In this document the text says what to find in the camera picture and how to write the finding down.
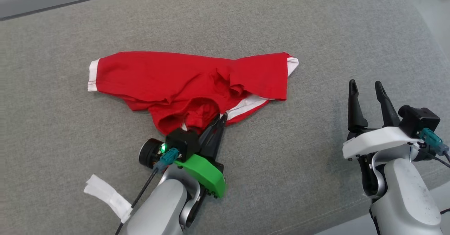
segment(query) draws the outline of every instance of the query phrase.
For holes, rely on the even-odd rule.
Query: black cable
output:
[[[147,182],[145,182],[145,185],[142,187],[141,191],[139,192],[138,197],[136,197],[135,201],[133,202],[133,204],[131,205],[131,208],[134,208],[136,206],[136,204],[138,203],[139,199],[141,198],[143,192],[147,189],[148,185],[150,184],[151,180],[153,179],[153,177],[156,175],[156,173],[158,173],[158,168],[156,167],[155,169],[153,169],[152,174],[150,175],[150,177],[148,178]],[[123,223],[120,223],[119,227],[116,230],[116,233],[114,235],[119,235],[120,230],[122,229]]]
[[[447,158],[447,160],[450,162],[450,156],[449,153],[447,151],[444,151],[444,156]]]
[[[427,153],[427,152],[424,152],[424,151],[421,150],[421,149],[419,149],[419,151],[420,151],[421,153],[425,153],[426,155],[430,156],[432,159],[437,160],[437,161],[441,162],[442,164],[444,164],[445,166],[447,166],[448,168],[450,168],[450,164],[447,164],[447,163],[446,163],[445,161],[443,161],[442,159],[436,158],[434,155],[431,155],[431,154],[429,154],[429,153]]]

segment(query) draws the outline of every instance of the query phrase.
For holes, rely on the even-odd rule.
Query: green plastic bracket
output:
[[[186,162],[176,160],[175,164],[185,170],[212,194],[222,198],[227,190],[224,175],[206,158],[192,155]]]

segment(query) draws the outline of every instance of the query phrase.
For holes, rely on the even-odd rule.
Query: cable connector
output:
[[[424,128],[419,132],[418,136],[428,145],[432,146],[437,155],[443,156],[445,151],[447,153],[449,152],[449,147],[431,129]]]
[[[178,149],[177,148],[171,148],[170,150],[166,151],[164,155],[159,159],[158,162],[153,166],[153,169],[158,168],[158,171],[163,172],[167,166],[170,166],[175,162],[175,160],[178,158]]]

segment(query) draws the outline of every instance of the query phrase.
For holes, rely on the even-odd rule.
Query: gray fabric surface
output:
[[[130,201],[146,181],[138,151],[162,138],[151,117],[86,90],[91,60],[118,51],[300,59],[286,102],[225,131],[228,194],[205,201],[189,234],[313,234],[366,214],[341,152],[351,78],[371,126],[380,80],[396,109],[430,108],[450,139],[450,63],[409,0],[94,0],[0,25],[6,234],[113,234],[119,219],[85,181]],[[430,188],[449,180],[436,161],[416,167]]]

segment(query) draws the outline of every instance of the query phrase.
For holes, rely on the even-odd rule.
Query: white tape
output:
[[[86,183],[87,186],[85,187],[84,192],[106,202],[120,218],[122,224],[130,218],[130,213],[133,210],[131,204],[125,200],[123,196],[117,193],[111,185],[97,177],[95,174],[92,174]]]

